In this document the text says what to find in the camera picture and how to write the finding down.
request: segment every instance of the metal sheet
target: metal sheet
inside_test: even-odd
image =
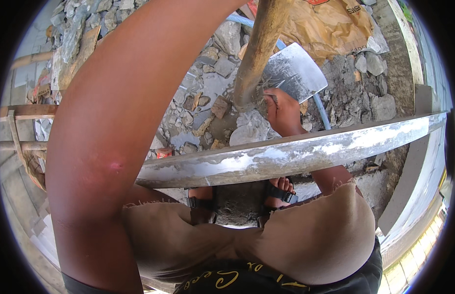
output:
[[[201,187],[311,172],[405,145],[445,121],[446,113],[437,112],[149,160],[136,183],[152,188]]]
[[[284,80],[280,89],[299,103],[327,87],[327,80],[321,69],[297,43],[273,54],[263,74],[273,80]]]

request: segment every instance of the blue hose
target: blue hose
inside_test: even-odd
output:
[[[236,23],[240,23],[240,24],[249,26],[251,28],[254,27],[254,22],[252,20],[250,20],[248,18],[245,18],[243,16],[240,16],[240,15],[231,14],[230,16],[228,16],[226,18],[226,20],[231,20],[231,21],[234,21]],[[283,50],[283,49],[286,48],[286,44],[283,43],[283,41],[281,41],[280,39],[278,39],[277,40],[277,47],[278,47],[279,50]],[[319,109],[319,113],[321,114],[322,122],[324,123],[325,129],[326,130],[330,130],[331,127],[330,127],[329,117],[327,116],[327,113],[325,112],[324,105],[322,104],[322,101],[321,101],[321,98],[319,97],[319,94],[318,93],[314,94],[313,98],[314,98],[314,102],[317,105],[317,108]]]

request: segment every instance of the trowel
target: trowel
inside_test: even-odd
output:
[[[327,87],[324,74],[299,44],[293,43],[273,54],[263,71],[271,80],[281,81],[279,87],[299,103]]]

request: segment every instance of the black sandal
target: black sandal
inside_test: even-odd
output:
[[[210,200],[189,197],[189,190],[196,188],[185,188],[187,191],[187,206],[191,208],[191,224],[216,223],[218,216],[218,197],[216,186],[213,186],[213,198]]]
[[[286,178],[288,180],[290,180],[291,184],[293,184],[290,177],[286,177]],[[269,218],[270,218],[270,212],[278,209],[278,208],[272,208],[272,207],[266,206],[264,204],[265,200],[268,196],[278,198],[282,202],[288,202],[290,204],[298,202],[298,197],[296,194],[290,193],[288,191],[280,190],[277,187],[275,187],[274,185],[272,185],[269,180],[267,180],[266,184],[265,184],[265,193],[261,199],[262,202],[260,204],[260,212],[257,217],[257,227],[258,228],[263,228],[266,221],[269,220]]]

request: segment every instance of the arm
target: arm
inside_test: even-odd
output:
[[[277,102],[275,102],[271,96],[264,96],[268,107],[267,118],[273,130],[282,137],[306,134],[307,131],[301,126],[298,102],[280,89],[273,88],[265,90],[265,92],[277,97]],[[332,194],[334,185],[346,183],[353,178],[352,174],[342,165],[317,170],[311,172],[311,175],[324,195]],[[358,187],[356,191],[362,196]]]
[[[80,68],[56,113],[46,165],[63,273],[96,288],[142,292],[120,220],[125,194],[180,81],[245,2],[152,0]]]

